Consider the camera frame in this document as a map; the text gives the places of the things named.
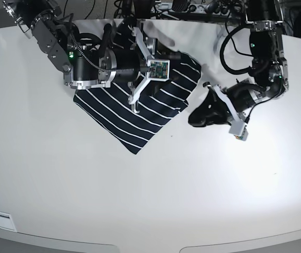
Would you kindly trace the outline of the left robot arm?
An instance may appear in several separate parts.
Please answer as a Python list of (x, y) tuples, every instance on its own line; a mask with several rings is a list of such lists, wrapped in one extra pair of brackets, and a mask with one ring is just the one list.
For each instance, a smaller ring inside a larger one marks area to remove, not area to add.
[[(221, 11), (239, 19), (238, 26), (223, 40), (219, 59), (232, 75), (248, 74), (253, 83), (238, 82), (225, 90), (236, 112), (252, 111), (256, 106), (280, 97), (288, 90), (287, 60), (284, 56), (282, 24), (284, 17), (279, 1), (211, 1), (207, 13)], [(233, 36), (249, 29), (252, 64), (233, 69), (225, 60), (225, 49)]]

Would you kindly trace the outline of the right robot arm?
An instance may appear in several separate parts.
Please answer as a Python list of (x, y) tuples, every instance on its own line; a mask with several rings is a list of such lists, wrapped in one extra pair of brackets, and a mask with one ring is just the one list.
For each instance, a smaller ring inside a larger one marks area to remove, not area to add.
[(75, 90), (109, 88), (113, 82), (126, 82), (132, 93), (127, 101), (137, 113), (141, 92), (150, 83), (151, 54), (142, 31), (133, 27), (135, 49), (111, 47), (112, 26), (105, 25), (102, 38), (81, 33), (73, 14), (60, 17), (56, 1), (3, 1), (3, 8), (18, 27), (26, 26), (57, 70), (64, 84)]

